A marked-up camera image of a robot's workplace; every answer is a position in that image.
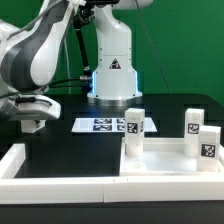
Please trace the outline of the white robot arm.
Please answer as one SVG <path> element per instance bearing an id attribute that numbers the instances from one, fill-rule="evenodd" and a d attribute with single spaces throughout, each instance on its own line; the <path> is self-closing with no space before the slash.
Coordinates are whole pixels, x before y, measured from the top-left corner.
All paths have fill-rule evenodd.
<path id="1" fill-rule="evenodd" d="M 43 95 L 55 75 L 71 25 L 95 23 L 98 66 L 87 77 L 91 102 L 122 105 L 140 98 L 132 67 L 132 34 L 114 9 L 139 9 L 153 0 L 44 0 L 39 15 L 19 29 L 0 22 L 0 120 L 47 120 L 59 103 Z"/>

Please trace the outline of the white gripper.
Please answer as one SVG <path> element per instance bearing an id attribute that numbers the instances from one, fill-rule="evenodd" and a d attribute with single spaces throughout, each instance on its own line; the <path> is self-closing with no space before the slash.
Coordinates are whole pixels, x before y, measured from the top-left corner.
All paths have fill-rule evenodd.
<path id="1" fill-rule="evenodd" d="M 56 120 L 61 105 L 43 95 L 17 95 L 0 99 L 0 120 Z"/>

